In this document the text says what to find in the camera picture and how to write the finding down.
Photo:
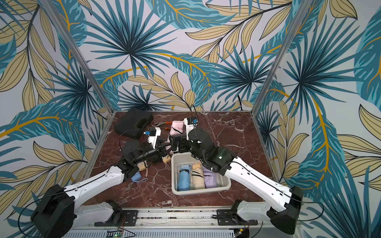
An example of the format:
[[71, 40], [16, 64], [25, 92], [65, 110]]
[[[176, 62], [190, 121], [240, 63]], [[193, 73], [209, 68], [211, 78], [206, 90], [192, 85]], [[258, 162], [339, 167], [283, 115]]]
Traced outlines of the beige umbrella with black strap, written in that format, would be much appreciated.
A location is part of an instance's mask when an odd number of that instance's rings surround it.
[[144, 176], [145, 176], [145, 177], [148, 176], [148, 168], [149, 168], [149, 166], [148, 166], [148, 164], [147, 164], [146, 161], [140, 162], [140, 163], [138, 164], [138, 168], [139, 168], [139, 171], [140, 171], [141, 173], [144, 173]]

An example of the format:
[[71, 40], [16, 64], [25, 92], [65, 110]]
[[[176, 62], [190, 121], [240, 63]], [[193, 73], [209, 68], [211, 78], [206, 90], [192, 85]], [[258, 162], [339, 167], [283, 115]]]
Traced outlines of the lilac umbrella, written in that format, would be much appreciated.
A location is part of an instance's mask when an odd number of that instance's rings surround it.
[[216, 173], [210, 171], [207, 168], [204, 168], [203, 169], [203, 175], [204, 175], [205, 188], [216, 188], [216, 187], [218, 187]]

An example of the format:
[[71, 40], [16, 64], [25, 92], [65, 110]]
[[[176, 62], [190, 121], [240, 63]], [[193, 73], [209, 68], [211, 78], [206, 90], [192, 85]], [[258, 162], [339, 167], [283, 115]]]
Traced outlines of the blue umbrella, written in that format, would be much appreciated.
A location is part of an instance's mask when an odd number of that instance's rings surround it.
[[148, 178], [143, 178], [140, 171], [138, 171], [132, 176], [131, 180], [135, 183], [142, 183], [148, 181]]
[[191, 166], [181, 165], [179, 170], [178, 191], [188, 191], [191, 188]]

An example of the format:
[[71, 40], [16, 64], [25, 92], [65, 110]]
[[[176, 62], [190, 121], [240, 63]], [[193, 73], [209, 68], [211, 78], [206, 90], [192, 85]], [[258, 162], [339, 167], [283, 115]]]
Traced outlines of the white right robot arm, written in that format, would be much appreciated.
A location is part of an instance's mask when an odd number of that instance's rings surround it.
[[237, 181], [264, 200], [261, 205], [243, 200], [235, 204], [233, 211], [240, 219], [269, 221], [286, 234], [295, 233], [304, 196], [300, 187], [289, 188], [264, 176], [229, 149], [217, 147], [202, 128], [171, 135], [169, 140], [172, 151], [190, 153], [208, 170]]

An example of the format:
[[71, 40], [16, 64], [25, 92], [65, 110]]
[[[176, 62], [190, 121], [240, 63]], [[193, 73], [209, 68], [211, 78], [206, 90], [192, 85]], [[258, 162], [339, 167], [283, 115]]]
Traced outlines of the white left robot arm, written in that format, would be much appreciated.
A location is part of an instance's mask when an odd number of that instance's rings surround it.
[[122, 225], [122, 209], [116, 202], [108, 200], [88, 206], [84, 203], [132, 178], [139, 171], [139, 163], [168, 155], [171, 144], [164, 140], [157, 141], [155, 146], [130, 141], [125, 149], [127, 154], [105, 171], [73, 185], [54, 185], [47, 190], [31, 215], [31, 222], [42, 237], [61, 238], [72, 228], [92, 223]]

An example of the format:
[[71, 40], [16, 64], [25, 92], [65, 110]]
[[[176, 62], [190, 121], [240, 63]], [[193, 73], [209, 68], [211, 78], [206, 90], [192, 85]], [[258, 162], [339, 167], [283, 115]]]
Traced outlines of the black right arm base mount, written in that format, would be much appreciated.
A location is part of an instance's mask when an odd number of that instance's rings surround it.
[[219, 226], [249, 226], [258, 225], [257, 220], [244, 220], [238, 215], [238, 206], [243, 200], [236, 200], [230, 209], [218, 209], [216, 215], [212, 215], [216, 219]]

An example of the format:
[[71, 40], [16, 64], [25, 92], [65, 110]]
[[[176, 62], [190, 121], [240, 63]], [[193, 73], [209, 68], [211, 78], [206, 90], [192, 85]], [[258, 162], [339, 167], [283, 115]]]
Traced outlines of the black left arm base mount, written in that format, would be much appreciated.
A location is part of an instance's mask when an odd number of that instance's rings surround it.
[[123, 210], [115, 201], [106, 200], [106, 203], [112, 207], [113, 213], [111, 217], [104, 222], [97, 222], [95, 226], [106, 227], [134, 227], [137, 222], [138, 211], [137, 210]]

